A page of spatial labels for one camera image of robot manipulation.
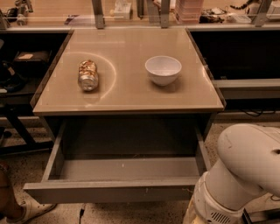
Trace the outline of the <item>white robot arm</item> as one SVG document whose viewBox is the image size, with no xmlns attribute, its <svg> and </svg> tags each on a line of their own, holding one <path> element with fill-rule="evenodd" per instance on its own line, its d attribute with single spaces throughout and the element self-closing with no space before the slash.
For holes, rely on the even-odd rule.
<svg viewBox="0 0 280 224">
<path fill-rule="evenodd" d="M 239 224 L 244 207 L 280 196 L 280 129 L 240 123 L 218 137 L 218 160 L 199 178 L 183 224 Z"/>
</svg>

